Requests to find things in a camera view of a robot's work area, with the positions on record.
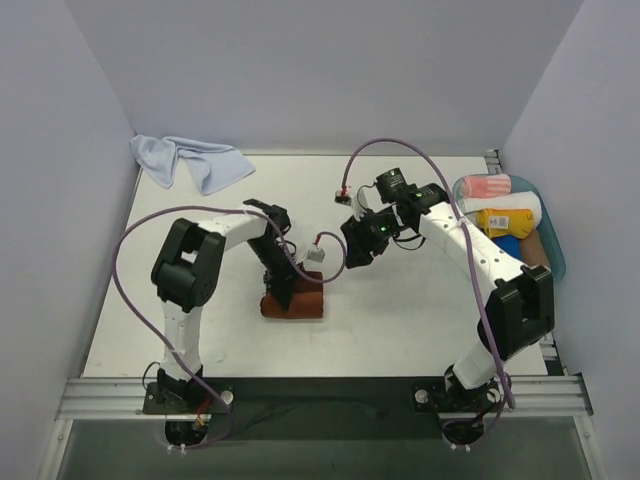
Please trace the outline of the brown towel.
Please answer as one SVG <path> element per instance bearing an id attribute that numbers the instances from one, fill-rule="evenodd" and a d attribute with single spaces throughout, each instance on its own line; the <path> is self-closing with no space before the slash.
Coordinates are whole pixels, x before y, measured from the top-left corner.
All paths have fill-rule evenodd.
<path id="1" fill-rule="evenodd" d="M 269 290 L 260 301 L 260 313 L 272 320 L 318 320 L 324 316 L 324 287 L 304 279 L 295 283 L 288 309 L 284 309 Z"/>

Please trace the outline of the light blue towel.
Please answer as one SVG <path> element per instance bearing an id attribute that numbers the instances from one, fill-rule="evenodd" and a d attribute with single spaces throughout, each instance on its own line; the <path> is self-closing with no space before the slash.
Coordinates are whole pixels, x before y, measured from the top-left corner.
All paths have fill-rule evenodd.
<path id="1" fill-rule="evenodd" d="M 173 186 L 178 163 L 183 160 L 202 196 L 225 189 L 256 170 L 238 149 L 226 144 L 136 135 L 130 141 L 130 149 L 140 168 L 164 189 Z"/>

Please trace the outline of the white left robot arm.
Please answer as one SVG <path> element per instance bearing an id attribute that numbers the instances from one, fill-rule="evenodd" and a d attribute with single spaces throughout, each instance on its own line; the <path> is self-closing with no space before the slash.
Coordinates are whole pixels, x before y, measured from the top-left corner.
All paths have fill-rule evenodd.
<path id="1" fill-rule="evenodd" d="M 195 409 L 206 397 L 192 379 L 201 377 L 199 353 L 202 310 L 216 290 L 226 251 L 246 243 L 265 268 L 266 292 L 288 308 L 299 278 L 277 233 L 288 229 L 287 210 L 255 199 L 243 202 L 237 213 L 212 221 L 176 220 L 151 272 L 164 314 L 165 349 L 157 374 L 158 388 L 177 410 Z"/>

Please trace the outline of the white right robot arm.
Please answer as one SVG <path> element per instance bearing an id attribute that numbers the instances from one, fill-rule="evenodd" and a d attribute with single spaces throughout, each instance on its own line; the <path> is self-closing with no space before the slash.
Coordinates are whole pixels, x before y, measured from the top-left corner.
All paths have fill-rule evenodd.
<path id="1" fill-rule="evenodd" d="M 463 410 L 479 398 L 506 362 L 538 343 L 555 327 L 554 280 L 543 265 L 530 267 L 506 253 L 475 225 L 455 212 L 447 192 L 437 184 L 418 187 L 394 168 L 373 184 L 384 207 L 375 212 L 364 193 L 342 187 L 338 204 L 351 208 L 342 224 L 347 243 L 346 266 L 367 266 L 391 239 L 411 230 L 437 245 L 468 274 L 482 311 L 474 347 L 450 368 L 443 396 Z"/>

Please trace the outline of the pink striped rolled towel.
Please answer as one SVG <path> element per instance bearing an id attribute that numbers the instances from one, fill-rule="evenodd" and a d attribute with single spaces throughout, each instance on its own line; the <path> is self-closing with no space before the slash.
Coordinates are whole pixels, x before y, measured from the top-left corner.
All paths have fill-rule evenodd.
<path id="1" fill-rule="evenodd" d="M 506 174 L 466 176 L 460 187 L 463 198 L 495 198 L 511 193 L 511 178 Z"/>

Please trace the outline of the blue rolled towel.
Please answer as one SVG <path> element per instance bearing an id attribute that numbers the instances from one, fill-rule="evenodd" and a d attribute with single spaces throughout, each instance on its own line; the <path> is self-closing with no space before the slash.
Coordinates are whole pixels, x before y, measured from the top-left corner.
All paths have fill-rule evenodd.
<path id="1" fill-rule="evenodd" d="M 521 260 L 521 246 L 520 240 L 513 235 L 504 235 L 494 237 L 492 241 L 505 253 L 512 256 L 515 259 Z"/>

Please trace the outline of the yellow rolled towel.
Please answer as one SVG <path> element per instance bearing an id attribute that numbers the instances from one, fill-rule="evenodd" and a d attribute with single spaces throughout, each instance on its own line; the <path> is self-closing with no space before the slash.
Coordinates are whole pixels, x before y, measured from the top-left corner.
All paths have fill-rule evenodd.
<path id="1" fill-rule="evenodd" d="M 489 238 L 511 235 L 528 237 L 535 229 L 535 216 L 529 209 L 483 209 L 476 213 L 476 222 Z"/>

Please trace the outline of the tan rolled towel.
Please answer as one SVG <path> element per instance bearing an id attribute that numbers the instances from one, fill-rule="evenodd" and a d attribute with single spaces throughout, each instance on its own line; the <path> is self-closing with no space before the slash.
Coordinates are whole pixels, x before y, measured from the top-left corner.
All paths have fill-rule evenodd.
<path id="1" fill-rule="evenodd" d="M 537 229 L 519 242 L 522 261 L 530 267 L 544 266 L 551 268 L 550 261 L 541 242 Z"/>

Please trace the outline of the white rolled towel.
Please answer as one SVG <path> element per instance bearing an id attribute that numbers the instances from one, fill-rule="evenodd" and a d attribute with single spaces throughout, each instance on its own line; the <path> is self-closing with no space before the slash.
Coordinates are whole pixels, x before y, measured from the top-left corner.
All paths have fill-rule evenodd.
<path id="1" fill-rule="evenodd" d="M 477 212 L 483 209 L 527 209 L 533 213 L 535 225 L 538 225 L 543 219 L 542 203 L 539 197 L 531 191 L 516 192 L 491 198 L 463 198 L 458 201 L 458 206 L 464 213 Z"/>

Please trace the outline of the blue plastic tray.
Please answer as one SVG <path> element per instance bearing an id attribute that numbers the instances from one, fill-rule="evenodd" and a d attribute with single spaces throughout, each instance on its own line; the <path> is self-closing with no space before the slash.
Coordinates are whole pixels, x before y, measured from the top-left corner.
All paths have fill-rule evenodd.
<path id="1" fill-rule="evenodd" d="M 531 191 L 531 192 L 534 192 L 539 197 L 542 203 L 543 219 L 538 225 L 535 226 L 535 229 L 537 229 L 540 234 L 542 245 L 550 261 L 551 268 L 549 268 L 549 270 L 553 273 L 553 277 L 555 280 L 562 279 L 566 271 L 566 262 L 564 260 L 564 256 L 563 256 L 559 241 L 555 234 L 555 230 L 553 228 L 552 222 L 550 220 L 550 217 L 548 215 L 548 212 L 546 210 L 546 207 L 544 205 L 541 195 L 539 194 L 535 186 L 532 185 L 527 180 L 518 176 L 513 176 L 513 175 L 508 175 L 508 176 L 511 178 L 511 183 L 512 183 L 511 193 Z M 463 199 L 460 192 L 460 187 L 462 185 L 463 178 L 457 180 L 453 187 L 453 195 L 457 205 L 458 205 L 458 201 Z M 476 222 L 477 212 L 471 212 L 471 213 L 463 212 L 463 213 L 469 218 L 469 220 L 474 225 L 477 226 L 477 222 Z"/>

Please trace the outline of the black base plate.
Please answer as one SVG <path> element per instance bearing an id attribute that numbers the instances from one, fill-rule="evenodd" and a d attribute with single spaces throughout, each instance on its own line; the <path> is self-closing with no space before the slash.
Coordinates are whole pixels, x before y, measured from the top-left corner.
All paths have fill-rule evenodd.
<path id="1" fill-rule="evenodd" d="M 197 403 L 201 415 L 193 420 L 165 420 L 164 434 L 174 444 L 201 445 L 208 437 L 224 434 L 231 441 L 248 440 L 422 440 L 446 439 L 470 444 L 486 431 L 501 400 L 488 409 L 464 417 L 442 416 L 436 410 L 416 413 L 406 407 L 389 410 L 357 404 L 279 406 L 250 403 L 238 412 L 209 412 L 215 400 Z"/>

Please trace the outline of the aluminium frame rail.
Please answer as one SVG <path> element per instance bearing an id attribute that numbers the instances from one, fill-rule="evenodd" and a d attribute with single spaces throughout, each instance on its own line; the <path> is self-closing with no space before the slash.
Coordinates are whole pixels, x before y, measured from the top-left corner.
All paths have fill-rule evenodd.
<path id="1" fill-rule="evenodd" d="M 209 412 L 238 412 L 250 403 L 279 406 L 357 404 L 382 410 L 406 407 L 416 413 L 436 410 L 442 416 L 474 415 L 497 404 L 502 389 L 491 382 L 471 393 L 446 387 L 440 377 L 211 378 L 222 398 Z M 511 391 L 519 417 L 576 417 L 593 407 L 579 376 L 514 376 Z M 201 415 L 154 383 L 137 378 L 80 378 L 68 381 L 57 416 L 64 420 L 193 420 Z"/>

